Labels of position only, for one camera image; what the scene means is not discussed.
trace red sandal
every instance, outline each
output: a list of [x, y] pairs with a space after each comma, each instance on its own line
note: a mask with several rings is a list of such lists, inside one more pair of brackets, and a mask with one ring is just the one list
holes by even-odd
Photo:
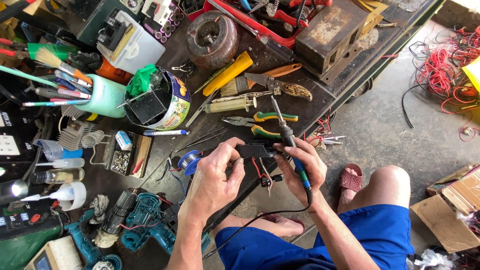
[[262, 217], [262, 219], [266, 220], [266, 221], [270, 221], [270, 222], [273, 222], [273, 223], [276, 223], [276, 220], [278, 218], [286, 218], [286, 219], [289, 219], [293, 222], [296, 222], [298, 224], [300, 224], [302, 227], [303, 227], [303, 230], [305, 230], [305, 224], [303, 223], [303, 221], [299, 220], [299, 219], [291, 219], [291, 218], [287, 218], [287, 217], [282, 217], [280, 215], [277, 215], [277, 214], [270, 214], [270, 215], [266, 215], [264, 217]]
[[[354, 175], [347, 171], [347, 169], [354, 170], [358, 175]], [[340, 175], [340, 186], [344, 188], [351, 189], [355, 192], [361, 190], [363, 184], [363, 175], [361, 173], [361, 168], [359, 165], [350, 163], [342, 170]]]

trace man's left hand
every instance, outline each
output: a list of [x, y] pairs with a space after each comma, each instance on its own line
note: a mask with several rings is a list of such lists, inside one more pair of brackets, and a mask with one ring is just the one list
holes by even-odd
[[[204, 226], [212, 214], [237, 197], [245, 170], [235, 146], [243, 144], [242, 140], [231, 138], [198, 162], [188, 195], [178, 214], [179, 222], [196, 221]], [[225, 170], [229, 164], [233, 168], [227, 178]]]

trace hand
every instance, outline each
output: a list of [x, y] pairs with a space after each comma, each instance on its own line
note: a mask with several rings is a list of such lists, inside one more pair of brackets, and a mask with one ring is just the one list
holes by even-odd
[[[285, 144], [274, 144], [273, 146], [278, 151], [285, 152], [289, 156], [297, 158], [303, 163], [310, 184], [312, 185], [313, 204], [315, 204], [319, 196], [322, 196], [320, 186], [325, 182], [327, 166], [322, 162], [312, 145], [296, 137], [294, 140], [297, 147], [286, 147]], [[277, 154], [275, 160], [283, 173], [290, 192], [293, 193], [302, 204], [307, 206], [307, 195], [298, 174], [293, 170], [292, 166], [283, 155]]]
[[[213, 213], [237, 197], [245, 170], [235, 146], [244, 144], [236, 137], [231, 138], [198, 162], [187, 197], [179, 210], [179, 222], [198, 221], [204, 226]], [[225, 169], [230, 163], [233, 169], [227, 179]]]

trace solder wire spool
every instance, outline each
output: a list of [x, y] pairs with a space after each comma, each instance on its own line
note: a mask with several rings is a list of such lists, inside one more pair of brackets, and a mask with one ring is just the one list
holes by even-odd
[[197, 170], [197, 163], [201, 159], [197, 150], [190, 151], [180, 159], [178, 167], [185, 171], [185, 175], [192, 175]]

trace blue shorts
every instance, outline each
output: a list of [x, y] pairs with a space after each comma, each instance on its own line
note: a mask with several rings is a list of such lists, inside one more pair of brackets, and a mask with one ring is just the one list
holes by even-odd
[[[410, 245], [408, 209], [397, 205], [373, 205], [338, 215], [381, 270], [407, 269]], [[215, 237], [224, 243], [238, 227], [224, 228]], [[218, 251], [226, 270], [266, 270], [284, 260], [322, 258], [332, 262], [317, 234], [313, 248], [304, 249], [272, 233], [247, 227]]]

